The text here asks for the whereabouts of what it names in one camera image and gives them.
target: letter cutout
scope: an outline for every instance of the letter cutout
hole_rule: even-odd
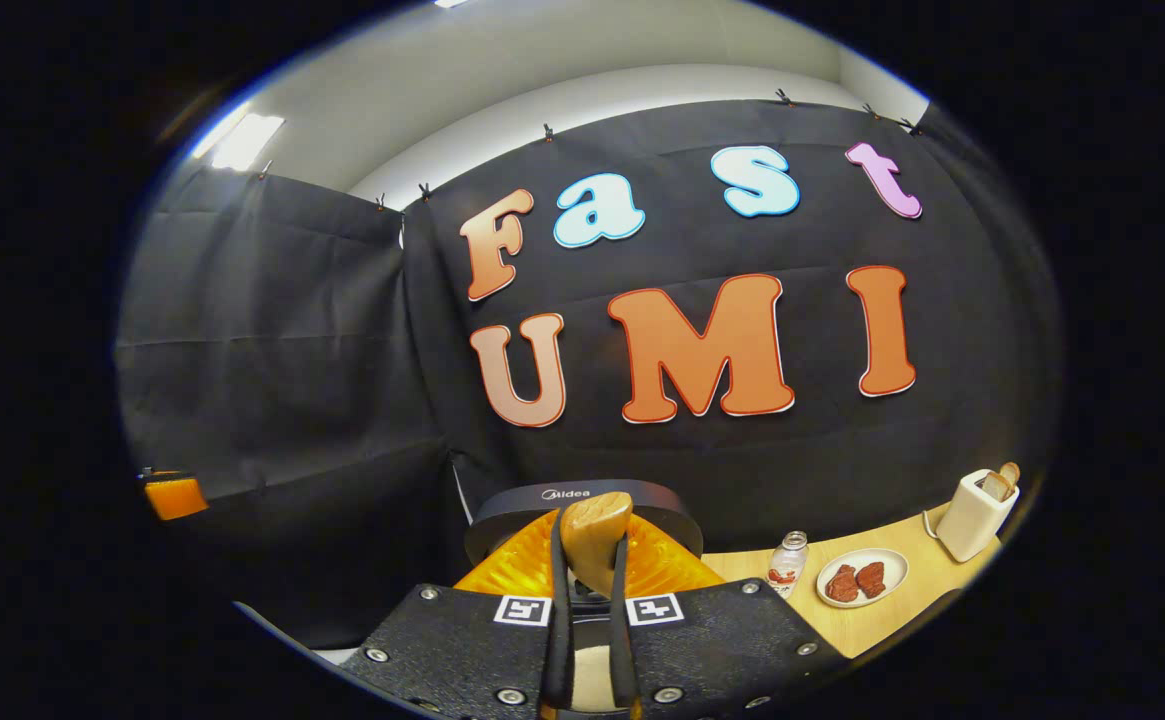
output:
[[[800,186],[786,169],[788,160],[762,144],[725,147],[711,156],[715,177],[736,186],[723,191],[723,202],[743,218],[785,216],[800,204]]]
[[[867,397],[894,395],[915,386],[915,366],[906,357],[906,327],[902,322],[902,288],[906,275],[888,264],[869,264],[843,275],[862,299],[866,318],[866,373],[857,388]]]
[[[866,142],[857,142],[850,147],[843,153],[843,157],[866,170],[866,177],[871,179],[875,192],[880,193],[880,199],[889,206],[889,210],[911,220],[920,217],[924,210],[920,200],[913,195],[902,192],[898,181],[894,177],[894,172],[898,172],[898,167],[892,160],[882,158],[874,147]]]
[[[545,428],[564,415],[564,373],[560,369],[559,333],[564,318],[558,313],[534,315],[518,325],[518,333],[534,346],[537,365],[537,383],[541,395],[528,402],[515,395],[510,381],[510,366],[506,362],[506,344],[510,331],[504,325],[479,329],[471,333],[471,347],[480,357],[480,374],[485,381],[485,393],[489,405],[501,416],[520,428]]]
[[[693,415],[705,415],[715,397],[723,366],[729,390],[720,398],[728,415],[788,410],[796,393],[782,382],[777,306],[782,282],[771,275],[727,278],[698,334],[662,290],[623,292],[609,301],[610,318],[622,323],[631,355],[631,402],[622,407],[628,423],[665,423],[675,402],[663,389],[663,370]]]
[[[591,200],[582,202],[587,192]],[[555,220],[555,241],[564,247],[586,247],[601,237],[622,240],[645,224],[645,211],[636,210],[631,198],[631,183],[614,172],[570,184],[555,205],[565,211]]]
[[[518,218],[510,216],[497,226],[497,219],[508,213],[524,214],[534,209],[534,197],[527,190],[517,190],[489,205],[480,214],[463,223],[460,237],[467,238],[471,250],[471,287],[468,301],[482,301],[493,292],[510,284],[515,278],[514,266],[503,264],[501,247],[509,255],[517,255],[523,246],[524,234]]]

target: midea logo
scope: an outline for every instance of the midea logo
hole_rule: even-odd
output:
[[[544,489],[542,492],[542,500],[555,500],[556,497],[591,497],[591,490],[588,489],[567,489],[565,492],[559,492],[558,489]]]

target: wooden handle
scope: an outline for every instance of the wooden handle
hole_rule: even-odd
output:
[[[560,544],[569,567],[602,597],[613,597],[614,553],[633,509],[627,493],[606,492],[565,507],[560,518]]]

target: steak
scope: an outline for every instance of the steak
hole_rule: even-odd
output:
[[[835,570],[835,577],[826,583],[826,597],[838,602],[857,600],[857,584],[853,580],[852,565],[841,565]]]
[[[871,562],[866,569],[861,569],[857,572],[857,587],[862,588],[866,597],[877,597],[884,592],[883,562]]]

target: plate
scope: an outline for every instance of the plate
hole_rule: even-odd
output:
[[[856,573],[856,571],[870,565],[871,562],[883,562],[884,564],[884,592],[877,597],[866,597],[864,592],[857,591],[857,600],[853,602],[839,602],[826,597],[826,583],[829,583],[829,579],[835,577],[835,570],[839,570],[839,566],[852,565],[853,571]],[[908,564],[906,556],[903,556],[902,552],[885,550],[884,548],[866,548],[864,550],[846,552],[836,559],[828,562],[821,570],[821,573],[818,573],[818,584],[816,587],[818,588],[818,597],[826,605],[833,607],[861,607],[889,597],[890,592],[897,590],[898,585],[902,585],[906,580],[906,573],[910,569],[911,565]]]

